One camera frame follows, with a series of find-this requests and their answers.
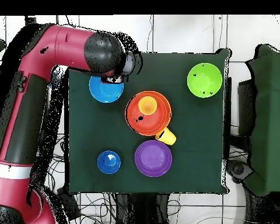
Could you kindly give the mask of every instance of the floor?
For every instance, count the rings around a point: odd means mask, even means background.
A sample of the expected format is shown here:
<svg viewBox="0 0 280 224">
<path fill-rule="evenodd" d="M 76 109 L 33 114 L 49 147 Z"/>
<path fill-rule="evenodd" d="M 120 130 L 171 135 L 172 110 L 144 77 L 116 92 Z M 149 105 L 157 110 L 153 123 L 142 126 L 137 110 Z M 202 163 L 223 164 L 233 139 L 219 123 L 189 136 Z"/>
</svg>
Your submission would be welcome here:
<svg viewBox="0 0 280 224">
<path fill-rule="evenodd" d="M 38 23 L 56 22 L 56 16 L 36 16 Z M 232 77 L 232 123 L 231 132 L 237 132 L 239 114 L 237 86 L 251 78 L 245 61 L 254 56 L 258 44 L 268 43 L 280 50 L 280 15 L 114 15 L 114 16 L 68 16 L 70 23 L 105 31 L 122 31 L 129 34 L 141 51 L 160 53 L 212 53 L 219 48 L 229 48 L 232 56 L 229 76 Z M 7 44 L 24 26 L 23 16 L 0 16 L 0 39 Z M 59 16 L 59 23 L 67 23 L 66 16 Z M 59 133 L 63 133 L 63 116 Z M 55 152 L 62 154 L 57 145 Z M 55 163 L 56 188 L 64 183 L 64 164 Z M 51 178 L 47 179 L 51 187 Z M 226 175 L 226 195 L 172 194 L 168 206 L 170 224 L 243 224 L 246 202 L 241 185 L 233 183 Z M 84 215 L 110 214 L 101 207 L 107 194 L 79 194 L 76 196 Z M 82 216 L 71 224 L 92 224 L 93 218 Z"/>
</svg>

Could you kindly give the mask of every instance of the white stripe on robot arm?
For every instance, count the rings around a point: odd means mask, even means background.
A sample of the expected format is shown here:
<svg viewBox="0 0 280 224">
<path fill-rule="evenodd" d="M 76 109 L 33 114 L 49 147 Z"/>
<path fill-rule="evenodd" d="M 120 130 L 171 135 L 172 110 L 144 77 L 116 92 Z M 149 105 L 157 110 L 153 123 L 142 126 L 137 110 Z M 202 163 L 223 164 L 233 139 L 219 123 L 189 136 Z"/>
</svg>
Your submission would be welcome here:
<svg viewBox="0 0 280 224">
<path fill-rule="evenodd" d="M 32 167 L 17 167 L 0 164 L 0 178 L 24 180 L 30 177 Z"/>
</svg>

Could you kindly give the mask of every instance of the orange plate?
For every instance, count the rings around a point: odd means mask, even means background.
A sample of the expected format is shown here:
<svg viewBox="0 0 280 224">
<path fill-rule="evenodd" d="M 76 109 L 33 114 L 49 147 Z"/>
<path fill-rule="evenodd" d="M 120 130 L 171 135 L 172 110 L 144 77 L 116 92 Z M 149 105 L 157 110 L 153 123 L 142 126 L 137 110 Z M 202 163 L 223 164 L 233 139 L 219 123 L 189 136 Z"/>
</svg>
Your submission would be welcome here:
<svg viewBox="0 0 280 224">
<path fill-rule="evenodd" d="M 139 111 L 138 103 L 144 96 L 152 96 L 157 102 L 157 109 L 151 115 Z M 171 119 L 171 107 L 168 100 L 155 91 L 143 91 L 136 94 L 125 108 L 125 120 L 129 127 L 143 136 L 153 136 L 163 131 Z"/>
</svg>

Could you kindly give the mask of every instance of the plate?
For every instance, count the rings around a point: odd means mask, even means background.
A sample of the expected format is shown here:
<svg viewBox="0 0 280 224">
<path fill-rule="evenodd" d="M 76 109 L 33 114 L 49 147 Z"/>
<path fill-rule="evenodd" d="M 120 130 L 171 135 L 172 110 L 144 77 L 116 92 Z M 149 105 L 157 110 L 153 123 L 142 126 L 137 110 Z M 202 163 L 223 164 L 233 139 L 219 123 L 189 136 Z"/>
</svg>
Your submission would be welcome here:
<svg viewBox="0 0 280 224">
<path fill-rule="evenodd" d="M 143 142 L 135 152 L 136 167 L 148 177 L 162 176 L 170 169 L 171 163 L 171 151 L 160 141 Z"/>
<path fill-rule="evenodd" d="M 139 110 L 139 101 L 145 97 L 153 97 L 157 109 L 151 115 L 144 115 Z M 171 120 L 171 107 L 167 99 L 155 91 L 143 91 L 136 94 L 125 107 L 125 120 L 129 127 L 144 136 L 153 136 L 163 131 Z"/>
</svg>

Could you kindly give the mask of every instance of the purple plate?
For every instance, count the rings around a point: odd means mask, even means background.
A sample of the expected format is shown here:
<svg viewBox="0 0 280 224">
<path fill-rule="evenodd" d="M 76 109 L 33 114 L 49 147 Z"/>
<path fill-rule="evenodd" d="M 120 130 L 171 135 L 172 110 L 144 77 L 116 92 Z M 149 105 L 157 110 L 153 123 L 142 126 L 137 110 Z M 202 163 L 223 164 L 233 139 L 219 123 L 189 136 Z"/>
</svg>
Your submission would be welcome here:
<svg viewBox="0 0 280 224">
<path fill-rule="evenodd" d="M 157 140 L 142 143 L 135 152 L 136 167 L 149 177 L 159 177 L 165 174 L 171 166 L 170 149 Z"/>
</svg>

